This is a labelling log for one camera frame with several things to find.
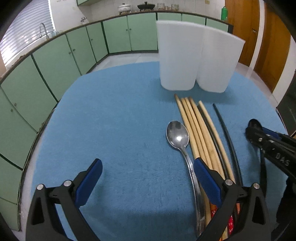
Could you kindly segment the metal spoon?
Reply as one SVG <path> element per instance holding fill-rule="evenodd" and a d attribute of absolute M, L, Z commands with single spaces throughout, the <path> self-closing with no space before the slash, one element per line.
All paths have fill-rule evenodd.
<path fill-rule="evenodd" d="M 189 132 L 181 122 L 174 120 L 169 122 L 166 128 L 166 138 L 173 148 L 180 151 L 186 161 L 194 193 L 194 203 L 196 210 L 196 235 L 199 236 L 205 228 L 205 207 L 200 185 L 194 173 L 193 162 L 186 151 L 186 147 L 190 140 Z"/>

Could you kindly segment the white cooking pot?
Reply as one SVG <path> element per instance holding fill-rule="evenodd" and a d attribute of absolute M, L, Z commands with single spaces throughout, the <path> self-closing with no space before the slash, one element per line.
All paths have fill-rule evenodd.
<path fill-rule="evenodd" d="M 130 4 L 121 4 L 119 7 L 118 7 L 118 12 L 119 14 L 122 14 L 122 13 L 129 13 L 132 11 L 132 7 Z"/>

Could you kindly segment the white utensil holder right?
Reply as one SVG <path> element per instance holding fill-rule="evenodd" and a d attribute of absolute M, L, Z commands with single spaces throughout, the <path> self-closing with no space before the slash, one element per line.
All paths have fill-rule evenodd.
<path fill-rule="evenodd" d="M 245 40 L 213 27 L 205 27 L 202 59 L 197 73 L 199 87 L 223 93 L 235 71 Z"/>

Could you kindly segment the black chopstick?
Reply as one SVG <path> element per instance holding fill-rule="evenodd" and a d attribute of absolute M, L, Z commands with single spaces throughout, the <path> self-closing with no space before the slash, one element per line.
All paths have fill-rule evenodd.
<path fill-rule="evenodd" d="M 216 129 L 214 124 L 212 123 L 212 120 L 207 113 L 205 107 L 202 104 L 198 104 L 198 110 L 200 111 L 200 114 L 203 118 L 203 121 L 205 123 L 205 126 L 208 130 L 208 133 L 210 135 L 211 144 L 215 150 L 215 156 L 216 156 L 216 164 L 218 165 L 218 168 L 221 172 L 224 174 L 224 179 L 231 179 L 231 172 L 229 172 L 229 168 L 227 166 L 228 158 L 225 152 L 225 149 L 222 145 L 221 140 L 219 139 L 218 134 L 216 133 Z"/>
<path fill-rule="evenodd" d="M 236 181 L 238 181 L 238 184 L 240 186 L 243 185 L 243 181 L 242 181 L 242 176 L 241 176 L 241 170 L 240 170 L 240 167 L 239 167 L 239 162 L 238 162 L 238 159 L 237 159 L 237 155 L 236 155 L 236 151 L 234 149 L 234 145 L 233 145 L 233 142 L 231 140 L 231 137 L 229 135 L 229 132 L 227 130 L 227 127 L 224 123 L 224 120 L 222 119 L 222 116 L 216 106 L 216 104 L 213 104 L 213 108 L 217 114 L 217 117 L 220 121 L 220 124 L 222 126 L 222 130 L 224 132 L 224 135 L 225 135 L 225 138 L 227 140 L 227 144 L 228 144 L 228 147 L 229 147 L 229 150 L 230 150 L 230 154 L 231 154 L 231 158 L 232 158 L 232 164 L 234 166 L 234 173 L 236 174 Z"/>

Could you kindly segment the green bottle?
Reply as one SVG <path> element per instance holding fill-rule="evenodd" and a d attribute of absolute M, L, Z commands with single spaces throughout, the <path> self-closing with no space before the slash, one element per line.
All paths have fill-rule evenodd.
<path fill-rule="evenodd" d="M 226 8 L 226 6 L 224 6 L 221 9 L 221 20 L 222 21 L 227 21 L 228 20 L 228 9 Z"/>

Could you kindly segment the window blinds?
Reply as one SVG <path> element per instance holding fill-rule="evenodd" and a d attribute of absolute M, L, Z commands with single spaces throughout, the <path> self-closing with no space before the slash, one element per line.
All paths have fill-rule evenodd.
<path fill-rule="evenodd" d="M 1 57 L 8 65 L 27 46 L 40 39 L 39 24 L 44 23 L 48 34 L 54 32 L 50 2 L 31 1 L 14 19 L 1 40 Z"/>

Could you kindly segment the bamboo chopstick red handle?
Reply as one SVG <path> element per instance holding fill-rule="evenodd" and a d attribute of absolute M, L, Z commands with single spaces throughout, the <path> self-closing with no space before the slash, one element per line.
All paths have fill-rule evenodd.
<path fill-rule="evenodd" d="M 177 94 L 174 94 L 176 103 L 178 105 L 182 120 L 185 124 L 186 132 L 189 134 L 189 141 L 193 157 L 199 157 L 199 151 L 197 147 L 197 143 L 188 119 L 188 116 L 185 111 L 185 106 L 182 104 L 182 101 L 179 99 Z M 206 196 L 204 190 L 202 189 L 202 186 L 199 184 L 197 177 L 194 173 L 194 168 L 193 168 L 193 161 L 190 159 L 189 155 L 187 155 L 189 158 L 189 167 L 190 167 L 190 172 L 192 174 L 193 178 L 193 186 L 195 190 L 195 200 L 196 200 L 196 212 L 197 212 L 197 228 L 199 232 L 202 232 L 209 221 L 211 220 L 211 209 L 210 209 L 210 202 L 208 197 Z"/>

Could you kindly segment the wooden door left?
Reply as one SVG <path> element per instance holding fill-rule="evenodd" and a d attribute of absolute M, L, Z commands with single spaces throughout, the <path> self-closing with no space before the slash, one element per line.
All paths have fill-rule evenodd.
<path fill-rule="evenodd" d="M 228 23 L 233 25 L 233 35 L 245 41 L 239 63 L 249 66 L 259 30 L 259 0 L 226 0 L 225 6 Z"/>

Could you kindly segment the black wok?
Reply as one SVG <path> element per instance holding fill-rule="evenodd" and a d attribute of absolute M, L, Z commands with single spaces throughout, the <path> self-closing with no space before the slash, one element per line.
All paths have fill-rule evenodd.
<path fill-rule="evenodd" d="M 153 11 L 154 8 L 155 8 L 155 4 L 149 4 L 147 1 L 144 2 L 143 4 L 139 4 L 137 5 L 137 8 L 140 10 L 140 11 Z"/>

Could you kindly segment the white utensil holder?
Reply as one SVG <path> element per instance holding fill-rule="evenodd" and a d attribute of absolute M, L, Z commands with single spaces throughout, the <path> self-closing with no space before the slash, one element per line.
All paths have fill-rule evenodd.
<path fill-rule="evenodd" d="M 170 91 L 194 87 L 200 63 L 205 25 L 191 22 L 156 21 L 161 86 Z"/>
<path fill-rule="evenodd" d="M 197 73 L 199 87 L 223 93 L 235 71 L 245 40 L 213 27 L 205 27 L 202 59 Z"/>

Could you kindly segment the glass jars on counter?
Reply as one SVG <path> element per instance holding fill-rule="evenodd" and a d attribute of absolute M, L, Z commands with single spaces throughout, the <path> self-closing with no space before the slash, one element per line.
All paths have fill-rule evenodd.
<path fill-rule="evenodd" d="M 178 11 L 178 4 L 165 4 L 165 3 L 157 3 L 157 9 L 160 11 Z"/>

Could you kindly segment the black oven cabinet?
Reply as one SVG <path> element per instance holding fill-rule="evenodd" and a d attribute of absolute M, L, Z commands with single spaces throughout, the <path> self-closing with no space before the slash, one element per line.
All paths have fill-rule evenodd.
<path fill-rule="evenodd" d="M 289 85 L 287 92 L 284 97 L 280 101 L 280 104 L 276 107 L 276 111 L 280 116 L 287 133 L 292 138 L 295 138 L 295 128 L 296 128 L 296 99 L 295 99 L 295 91 L 296 91 L 296 80 L 295 74 L 293 76 L 292 82 Z"/>

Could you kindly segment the blue table cloth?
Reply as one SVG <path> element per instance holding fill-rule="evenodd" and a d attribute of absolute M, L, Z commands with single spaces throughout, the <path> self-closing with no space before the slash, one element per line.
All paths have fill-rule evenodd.
<path fill-rule="evenodd" d="M 192 184 L 185 160 L 166 139 L 182 118 L 175 98 L 203 102 L 219 135 L 227 126 L 244 186 L 259 181 L 260 161 L 245 137 L 249 120 L 284 133 L 264 93 L 234 73 L 223 93 L 197 85 L 164 89 L 157 62 L 122 65 L 79 77 L 44 131 L 32 188 L 61 185 L 100 159 L 103 172 L 81 213 L 101 240 L 195 240 Z"/>

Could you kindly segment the sink faucet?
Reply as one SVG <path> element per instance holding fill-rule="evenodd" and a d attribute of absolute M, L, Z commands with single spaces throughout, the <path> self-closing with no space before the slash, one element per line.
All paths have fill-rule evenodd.
<path fill-rule="evenodd" d="M 39 31 L 40 31 L 39 32 L 40 38 L 46 37 L 46 40 L 49 40 L 50 39 L 50 37 L 48 35 L 48 32 L 47 32 L 47 29 L 46 29 L 46 26 L 45 26 L 44 23 L 40 23 L 39 24 Z"/>

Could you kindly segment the wooden door right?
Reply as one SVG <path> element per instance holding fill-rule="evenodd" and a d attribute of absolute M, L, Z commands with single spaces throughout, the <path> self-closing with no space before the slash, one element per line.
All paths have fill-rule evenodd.
<path fill-rule="evenodd" d="M 290 50 L 290 32 L 275 10 L 264 4 L 263 37 L 254 71 L 274 91 Z"/>

